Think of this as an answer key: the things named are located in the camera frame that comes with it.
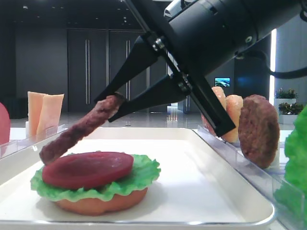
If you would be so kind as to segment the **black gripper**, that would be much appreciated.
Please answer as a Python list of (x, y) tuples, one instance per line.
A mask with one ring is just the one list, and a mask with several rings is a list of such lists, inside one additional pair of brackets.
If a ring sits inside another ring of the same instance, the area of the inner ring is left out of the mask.
[(146, 33), (140, 35), (113, 80), (94, 100), (104, 100), (153, 65), (159, 57), (169, 62), (172, 74), (189, 83), (189, 95), (216, 135), (235, 125), (212, 91), (205, 76), (242, 52), (257, 38), (246, 0), (197, 0), (168, 21), (150, 0), (129, 0), (127, 5)]

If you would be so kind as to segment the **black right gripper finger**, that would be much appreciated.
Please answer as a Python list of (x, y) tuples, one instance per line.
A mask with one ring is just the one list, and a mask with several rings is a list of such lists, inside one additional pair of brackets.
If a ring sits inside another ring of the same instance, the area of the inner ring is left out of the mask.
[(131, 113), (182, 101), (189, 95), (189, 83), (181, 76), (165, 75), (156, 84), (139, 94), (136, 98), (124, 102), (117, 113), (109, 118), (113, 122)]

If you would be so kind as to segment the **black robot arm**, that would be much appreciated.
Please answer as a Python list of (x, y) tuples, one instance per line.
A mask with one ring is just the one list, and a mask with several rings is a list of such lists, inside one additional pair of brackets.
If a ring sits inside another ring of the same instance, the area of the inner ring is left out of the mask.
[(292, 19), (302, 7), (297, 0), (196, 0), (168, 20), (151, 0), (129, 0), (127, 6), (145, 34), (137, 38), (97, 100), (112, 95), (159, 57), (172, 74), (121, 105), (110, 121), (190, 96), (218, 136), (235, 125), (205, 76)]

